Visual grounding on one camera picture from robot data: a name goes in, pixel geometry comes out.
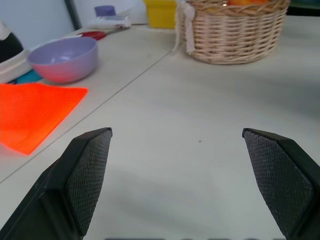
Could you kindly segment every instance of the yellow object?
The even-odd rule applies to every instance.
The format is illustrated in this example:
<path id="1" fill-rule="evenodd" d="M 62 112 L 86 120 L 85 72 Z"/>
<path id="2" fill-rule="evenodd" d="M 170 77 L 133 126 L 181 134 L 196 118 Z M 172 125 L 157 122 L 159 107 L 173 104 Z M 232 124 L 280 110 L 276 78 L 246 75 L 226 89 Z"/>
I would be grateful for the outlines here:
<path id="1" fill-rule="evenodd" d="M 176 27 L 176 0 L 144 0 L 149 18 L 149 26 L 157 29 Z"/>

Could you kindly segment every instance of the white table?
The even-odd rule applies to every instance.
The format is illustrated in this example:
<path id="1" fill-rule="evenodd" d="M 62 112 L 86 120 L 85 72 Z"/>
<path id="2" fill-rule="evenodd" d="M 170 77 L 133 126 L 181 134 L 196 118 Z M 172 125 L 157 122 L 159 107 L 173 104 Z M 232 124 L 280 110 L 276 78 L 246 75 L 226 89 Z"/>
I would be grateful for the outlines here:
<path id="1" fill-rule="evenodd" d="M 85 239 L 283 238 L 258 190 L 241 133 L 248 127 L 292 138 L 320 164 L 318 21 L 288 17 L 276 52 L 235 66 L 197 62 L 182 50 L 168 54 L 170 34 L 136 29 L 115 36 L 125 43 L 133 38 L 137 45 L 141 38 L 148 45 L 145 54 L 155 49 L 157 59 L 131 78 L 110 59 L 116 69 L 76 84 L 95 94 L 55 130 L 45 150 L 0 184 L 6 193 L 0 199 L 0 225 L 71 139 L 112 127 L 104 185 Z M 115 42 L 105 53 L 112 51 L 117 63 L 129 68 L 140 51 Z M 109 72 L 113 84 L 103 84 Z M 114 92 L 103 96 L 110 85 Z"/>

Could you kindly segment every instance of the purple bowl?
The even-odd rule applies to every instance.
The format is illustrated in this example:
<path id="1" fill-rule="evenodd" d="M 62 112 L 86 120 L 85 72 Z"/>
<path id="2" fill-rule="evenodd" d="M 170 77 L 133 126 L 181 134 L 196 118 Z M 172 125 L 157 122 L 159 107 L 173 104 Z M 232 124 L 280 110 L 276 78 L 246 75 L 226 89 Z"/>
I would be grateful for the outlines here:
<path id="1" fill-rule="evenodd" d="M 89 75 L 98 65 L 98 45 L 91 37 L 65 38 L 38 47 L 28 60 L 45 79 L 70 83 Z"/>

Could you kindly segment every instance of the orange cloth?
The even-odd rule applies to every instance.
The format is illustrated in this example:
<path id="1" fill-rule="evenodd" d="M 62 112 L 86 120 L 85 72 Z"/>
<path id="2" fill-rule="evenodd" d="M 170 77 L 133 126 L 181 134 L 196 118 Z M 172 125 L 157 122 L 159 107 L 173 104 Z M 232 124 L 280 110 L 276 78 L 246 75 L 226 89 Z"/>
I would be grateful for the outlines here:
<path id="1" fill-rule="evenodd" d="M 31 154 L 87 92 L 40 83 L 0 84 L 0 143 Z"/>

